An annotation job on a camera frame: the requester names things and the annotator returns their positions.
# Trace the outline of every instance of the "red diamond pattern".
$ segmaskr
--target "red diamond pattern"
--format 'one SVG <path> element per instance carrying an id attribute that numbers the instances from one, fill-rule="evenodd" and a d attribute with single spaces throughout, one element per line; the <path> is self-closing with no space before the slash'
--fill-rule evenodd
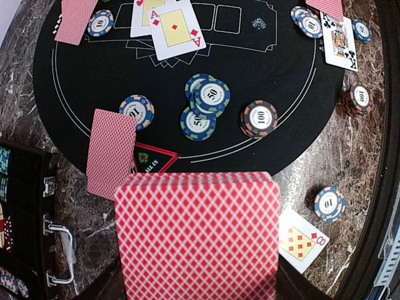
<path id="1" fill-rule="evenodd" d="M 128 299 L 275 299 L 279 201 L 266 172 L 131 175 L 115 193 Z"/>

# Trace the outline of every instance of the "case handle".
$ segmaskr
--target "case handle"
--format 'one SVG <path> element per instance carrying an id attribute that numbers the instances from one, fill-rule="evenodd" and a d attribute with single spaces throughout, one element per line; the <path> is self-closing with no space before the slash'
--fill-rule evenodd
<path id="1" fill-rule="evenodd" d="M 47 236 L 49 234 L 53 234 L 56 232 L 66 233 L 68 236 L 68 244 L 71 247 L 72 251 L 75 251 L 76 242 L 73 232 L 67 226 L 53 223 L 52 220 L 49 220 L 49 214 L 45 214 L 43 216 L 43 234 Z M 57 276 L 52 274 L 51 270 L 47 270 L 46 271 L 47 286 L 51 287 L 51 286 L 57 286 L 58 284 L 70 284 L 71 282 L 73 282 L 75 278 L 75 263 L 69 262 L 68 267 L 70 274 L 68 279 L 58 278 Z"/>

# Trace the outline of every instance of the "green poker chip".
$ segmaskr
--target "green poker chip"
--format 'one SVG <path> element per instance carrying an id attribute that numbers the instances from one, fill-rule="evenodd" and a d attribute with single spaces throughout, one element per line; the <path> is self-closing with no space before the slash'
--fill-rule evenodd
<path id="1" fill-rule="evenodd" d="M 8 177 L 0 174 L 0 200 L 7 202 Z"/>
<path id="2" fill-rule="evenodd" d="M 206 111 L 203 108 L 199 107 L 199 105 L 195 102 L 194 97 L 190 98 L 190 108 L 192 109 L 193 113 L 200 117 L 201 119 L 205 120 L 212 120 L 218 118 L 220 115 L 223 114 L 224 109 L 222 111 Z"/>
<path id="3" fill-rule="evenodd" d="M 8 175 L 10 154 L 10 150 L 0 147 L 0 173 L 3 173 L 4 175 Z"/>
<path id="4" fill-rule="evenodd" d="M 352 30 L 358 41 L 369 43 L 373 39 L 371 28 L 362 20 L 354 20 L 352 22 Z"/>
<path id="5" fill-rule="evenodd" d="M 194 100 L 199 108 L 216 113 L 226 108 L 231 100 L 231 92 L 221 80 L 209 78 L 196 86 Z"/>
<path id="6" fill-rule="evenodd" d="M 190 107 L 187 107 L 181 116 L 181 128 L 183 134 L 192 141 L 201 142 L 208 139 L 215 131 L 217 121 L 205 120 L 195 115 Z"/>

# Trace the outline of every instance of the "playing card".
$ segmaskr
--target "playing card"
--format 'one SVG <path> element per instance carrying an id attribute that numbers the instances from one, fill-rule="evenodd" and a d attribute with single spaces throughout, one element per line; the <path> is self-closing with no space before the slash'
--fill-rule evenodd
<path id="1" fill-rule="evenodd" d="M 130 175 L 115 193 L 127 298 L 275 299 L 280 198 L 266 172 Z"/>
<path id="2" fill-rule="evenodd" d="M 291 208 L 279 217 L 279 253 L 301 274 L 325 248 L 329 238 Z"/>
<path id="3" fill-rule="evenodd" d="M 115 188 L 129 175 L 136 124 L 134 117 L 94 111 L 86 168 L 89 193 L 112 199 Z"/>
<path id="4" fill-rule="evenodd" d="M 147 18 L 159 61 L 206 47 L 190 0 L 150 9 Z"/>
<path id="5" fill-rule="evenodd" d="M 151 34 L 146 12 L 152 8 L 174 3 L 176 0 L 135 0 L 133 2 L 131 38 Z"/>
<path id="6" fill-rule="evenodd" d="M 341 0 L 306 0 L 306 3 L 322 13 L 326 13 L 343 22 L 343 5 Z"/>
<path id="7" fill-rule="evenodd" d="M 54 40 L 79 45 L 98 0 L 62 0 L 62 22 Z"/>
<path id="8" fill-rule="evenodd" d="M 357 72 L 358 62 L 351 20 L 344 17 L 344 22 L 339 22 L 321 13 L 321 23 L 326 63 Z"/>

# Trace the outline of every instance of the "black felt table surface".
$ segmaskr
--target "black felt table surface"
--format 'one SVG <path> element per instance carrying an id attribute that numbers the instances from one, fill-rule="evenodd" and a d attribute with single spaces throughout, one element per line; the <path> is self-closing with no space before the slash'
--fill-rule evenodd
<path id="1" fill-rule="evenodd" d="M 109 9 L 114 28 L 103 37 L 85 33 L 80 45 L 72 46 L 54 41 L 61 13 L 56 1 L 34 57 L 34 93 L 42 122 L 59 150 L 85 172 L 94 110 L 118 112 L 126 97 L 142 94 L 154 104 L 155 118 L 137 133 L 138 171 L 276 174 L 323 130 L 344 74 L 327 65 L 319 41 L 292 22 L 290 10 L 298 4 L 196 1 L 207 48 L 159 62 L 151 36 L 129 37 L 132 2 L 100 2 L 95 11 Z M 184 85 L 197 73 L 224 81 L 231 91 L 214 134 L 203 142 L 186 138 L 179 125 L 189 106 Z M 279 118 L 277 129 L 260 141 L 246 137 L 238 123 L 241 111 L 257 99 L 271 103 Z M 174 163 L 173 153 L 179 157 Z"/>

